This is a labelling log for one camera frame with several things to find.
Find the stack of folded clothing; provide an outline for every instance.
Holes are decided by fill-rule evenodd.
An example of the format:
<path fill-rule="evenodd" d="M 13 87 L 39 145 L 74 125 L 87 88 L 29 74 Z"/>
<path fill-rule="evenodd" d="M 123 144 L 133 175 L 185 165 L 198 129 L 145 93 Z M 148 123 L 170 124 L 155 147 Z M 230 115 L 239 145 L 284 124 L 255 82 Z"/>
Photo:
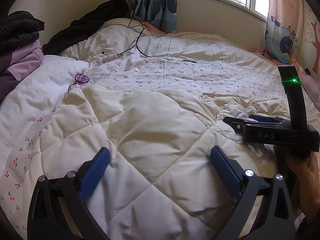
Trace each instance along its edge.
<path fill-rule="evenodd" d="M 0 101 L 43 61 L 39 31 L 44 22 L 17 11 L 0 22 Z"/>

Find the purple jacket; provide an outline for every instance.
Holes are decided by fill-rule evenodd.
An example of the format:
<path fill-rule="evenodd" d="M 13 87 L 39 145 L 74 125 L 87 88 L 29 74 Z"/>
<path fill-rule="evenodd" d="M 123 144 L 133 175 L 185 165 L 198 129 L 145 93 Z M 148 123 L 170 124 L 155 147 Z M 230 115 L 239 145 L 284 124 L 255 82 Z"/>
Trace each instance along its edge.
<path fill-rule="evenodd" d="M 39 40 L 0 57 L 0 101 L 43 62 Z"/>

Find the pink curtain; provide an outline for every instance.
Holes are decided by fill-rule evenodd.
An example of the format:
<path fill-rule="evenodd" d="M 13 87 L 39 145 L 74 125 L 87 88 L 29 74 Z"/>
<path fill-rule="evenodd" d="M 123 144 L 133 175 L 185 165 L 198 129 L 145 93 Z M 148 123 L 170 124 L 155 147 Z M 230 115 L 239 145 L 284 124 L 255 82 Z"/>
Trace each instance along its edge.
<path fill-rule="evenodd" d="M 272 57 L 288 63 L 299 51 L 303 21 L 303 0 L 269 0 L 265 45 Z"/>

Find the pink plastic bag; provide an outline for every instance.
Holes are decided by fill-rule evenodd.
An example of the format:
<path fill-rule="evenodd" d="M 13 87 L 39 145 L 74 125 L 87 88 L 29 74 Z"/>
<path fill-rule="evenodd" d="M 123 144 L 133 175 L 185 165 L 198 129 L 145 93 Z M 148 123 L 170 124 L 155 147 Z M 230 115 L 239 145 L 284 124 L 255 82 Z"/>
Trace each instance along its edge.
<path fill-rule="evenodd" d="M 320 82 L 308 76 L 295 59 L 292 60 L 292 64 L 296 67 L 303 88 L 307 92 L 316 109 L 320 111 Z"/>

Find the whale print curtain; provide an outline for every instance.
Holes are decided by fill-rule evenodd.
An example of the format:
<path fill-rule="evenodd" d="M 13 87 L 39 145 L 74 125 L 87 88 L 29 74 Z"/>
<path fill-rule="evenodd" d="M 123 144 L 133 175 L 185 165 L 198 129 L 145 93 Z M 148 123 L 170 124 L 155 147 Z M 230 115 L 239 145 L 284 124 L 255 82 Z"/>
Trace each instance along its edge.
<path fill-rule="evenodd" d="M 265 46 L 269 54 L 288 63 L 297 57 L 304 24 L 303 0 L 269 0 Z"/>
<path fill-rule="evenodd" d="M 177 28 L 177 0 L 135 0 L 132 10 L 141 21 L 149 22 L 165 33 L 172 33 Z"/>

